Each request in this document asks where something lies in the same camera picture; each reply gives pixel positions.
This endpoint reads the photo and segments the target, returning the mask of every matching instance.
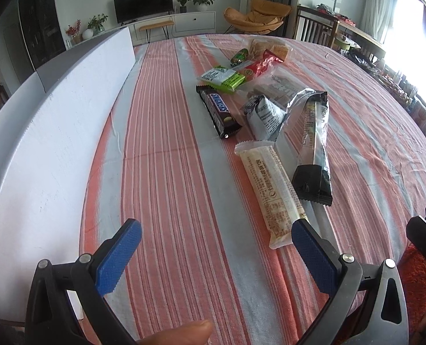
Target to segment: small green can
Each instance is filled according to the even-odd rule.
[[[240,49],[235,56],[231,58],[231,67],[240,65],[243,61],[245,61],[248,57],[248,49],[243,48]]]

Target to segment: striped tablecloth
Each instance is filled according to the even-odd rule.
[[[81,250],[94,252],[127,218],[141,221],[141,245],[106,297],[135,339],[209,318],[212,344],[293,344],[326,301],[293,245],[268,247],[259,205],[233,153],[238,142],[253,139],[240,115],[243,100],[224,95],[245,126],[220,140],[195,92],[196,77],[227,66],[248,39],[201,35],[136,47],[136,65],[104,127]],[[327,90],[330,100],[333,205],[305,203],[311,224],[360,262],[399,259],[405,225],[426,205],[426,139],[353,63],[322,46],[288,43],[290,71]],[[302,120],[277,142],[290,177],[301,133]]]

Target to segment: metal screw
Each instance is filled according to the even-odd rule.
[[[390,269],[393,269],[395,267],[395,262],[393,259],[387,258],[386,259],[386,266]]]
[[[83,254],[79,257],[80,263],[88,263],[92,260],[92,256],[89,254]]]
[[[345,253],[343,254],[343,261],[346,263],[352,263],[353,261],[355,261],[355,258],[352,254]]]
[[[46,259],[42,259],[39,264],[37,265],[40,269],[44,269],[45,267],[48,266],[48,260]]]

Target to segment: snickers bar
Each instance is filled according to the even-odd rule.
[[[220,138],[227,139],[241,129],[216,89],[207,85],[197,86],[195,89],[207,107]]]

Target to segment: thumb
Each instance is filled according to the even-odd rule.
[[[178,328],[167,329],[137,341],[138,345],[205,345],[212,334],[209,320],[193,321]]]

